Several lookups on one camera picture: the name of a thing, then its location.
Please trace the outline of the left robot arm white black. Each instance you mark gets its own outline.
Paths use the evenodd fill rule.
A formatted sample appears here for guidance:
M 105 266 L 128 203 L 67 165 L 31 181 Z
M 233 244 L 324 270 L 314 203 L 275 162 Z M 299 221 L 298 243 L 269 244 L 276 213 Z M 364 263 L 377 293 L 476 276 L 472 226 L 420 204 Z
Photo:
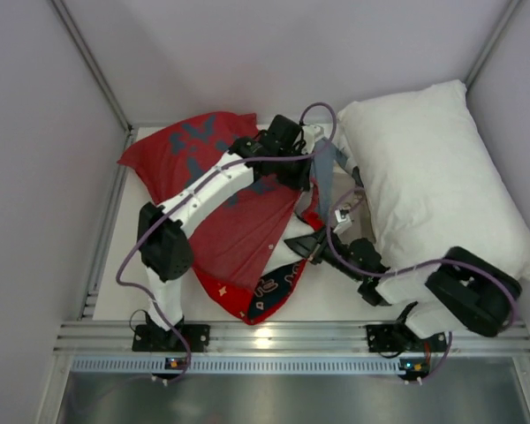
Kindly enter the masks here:
M 197 280 L 234 318 L 263 322 L 291 296 L 305 261 L 286 240 L 315 230 L 295 208 L 309 187 L 309 153 L 320 132 L 277 116 L 193 117 L 135 143 L 123 156 L 146 184 L 138 247 L 149 287 L 141 349 L 184 350 L 182 291 Z

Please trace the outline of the red pillowcase with grey print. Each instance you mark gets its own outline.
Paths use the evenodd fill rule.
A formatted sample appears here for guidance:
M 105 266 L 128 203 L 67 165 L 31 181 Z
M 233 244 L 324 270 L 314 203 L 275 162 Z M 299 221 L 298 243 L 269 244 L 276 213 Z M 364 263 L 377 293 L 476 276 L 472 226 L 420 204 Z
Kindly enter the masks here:
M 118 162 L 160 204 L 200 178 L 236 139 L 257 132 L 255 114 L 210 112 L 133 143 Z M 298 199 L 297 192 L 265 177 L 229 197 L 193 234 L 193 272 L 201 286 L 248 325 L 274 314 L 304 270 L 282 239 L 317 230 L 321 221 L 313 206 L 299 220 L 293 213 Z

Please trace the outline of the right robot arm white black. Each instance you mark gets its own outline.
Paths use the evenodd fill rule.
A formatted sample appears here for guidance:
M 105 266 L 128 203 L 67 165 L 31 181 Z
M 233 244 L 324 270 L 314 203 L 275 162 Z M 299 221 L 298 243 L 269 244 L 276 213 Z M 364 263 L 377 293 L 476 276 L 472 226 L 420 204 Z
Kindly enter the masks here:
M 327 262 L 358 282 L 369 305 L 401 306 L 397 324 L 408 343 L 459 329 L 496 337 L 517 317 L 520 283 L 460 246 L 442 258 L 392 270 L 368 239 L 345 244 L 327 226 L 284 243 L 301 258 Z

